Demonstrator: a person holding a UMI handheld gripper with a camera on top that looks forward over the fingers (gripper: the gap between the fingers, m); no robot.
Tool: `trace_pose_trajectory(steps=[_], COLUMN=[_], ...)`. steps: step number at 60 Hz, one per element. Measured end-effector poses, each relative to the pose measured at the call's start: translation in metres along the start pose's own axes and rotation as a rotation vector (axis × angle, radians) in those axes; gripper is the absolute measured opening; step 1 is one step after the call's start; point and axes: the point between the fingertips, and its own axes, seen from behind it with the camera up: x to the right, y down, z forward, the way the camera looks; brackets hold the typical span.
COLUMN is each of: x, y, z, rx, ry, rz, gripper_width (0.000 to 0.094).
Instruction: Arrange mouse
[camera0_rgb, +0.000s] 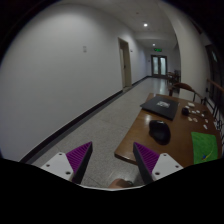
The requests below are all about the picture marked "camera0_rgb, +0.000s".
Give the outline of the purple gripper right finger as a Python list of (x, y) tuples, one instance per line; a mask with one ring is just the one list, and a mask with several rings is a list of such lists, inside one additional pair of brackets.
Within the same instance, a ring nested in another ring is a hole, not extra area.
[(158, 154), (137, 142), (133, 143), (133, 153), (145, 185), (182, 169), (169, 154)]

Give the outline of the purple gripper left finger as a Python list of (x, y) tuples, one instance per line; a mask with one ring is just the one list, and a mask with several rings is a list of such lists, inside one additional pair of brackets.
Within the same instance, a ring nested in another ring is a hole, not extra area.
[(42, 166), (42, 169), (75, 184), (80, 184), (92, 152), (92, 143), (85, 143), (68, 153), (57, 153)]

